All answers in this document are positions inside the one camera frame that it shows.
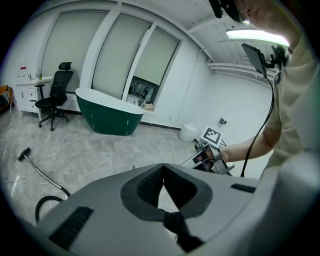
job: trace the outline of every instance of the freestanding bathtub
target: freestanding bathtub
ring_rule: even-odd
[[[75,94],[84,119],[99,134],[131,135],[144,114],[140,107],[94,89],[78,88]]]

